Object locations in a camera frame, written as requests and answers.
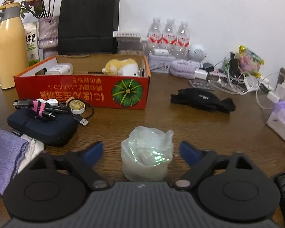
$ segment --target black glove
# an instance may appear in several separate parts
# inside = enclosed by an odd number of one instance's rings
[[[197,88],[178,90],[178,95],[171,94],[171,103],[184,104],[204,111],[220,111],[229,113],[236,106],[231,98],[220,100],[213,93]]]

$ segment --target white speaker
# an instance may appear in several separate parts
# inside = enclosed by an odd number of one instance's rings
[[[189,50],[189,56],[194,62],[201,62],[207,56],[202,45],[192,45]]]

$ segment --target usb plug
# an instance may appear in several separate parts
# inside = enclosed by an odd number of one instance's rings
[[[32,100],[18,100],[14,102],[14,106],[23,108],[23,107],[33,107],[34,104]]]
[[[86,127],[89,124],[89,121],[87,119],[84,119],[80,115],[73,115],[75,120],[79,122],[82,126]]]

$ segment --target blue gripper pad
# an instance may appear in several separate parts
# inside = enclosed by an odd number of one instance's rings
[[[180,143],[180,155],[190,167],[203,158],[202,151],[198,150],[187,141],[182,141]]]
[[[96,141],[92,146],[84,150],[81,154],[81,160],[90,167],[93,167],[102,157],[103,143]]]

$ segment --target power adapter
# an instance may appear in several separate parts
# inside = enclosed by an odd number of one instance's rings
[[[273,102],[273,103],[277,103],[280,101],[280,97],[277,96],[274,92],[270,91],[268,94],[267,94],[267,98]]]
[[[277,85],[274,94],[278,96],[280,100],[285,100],[285,82]]]

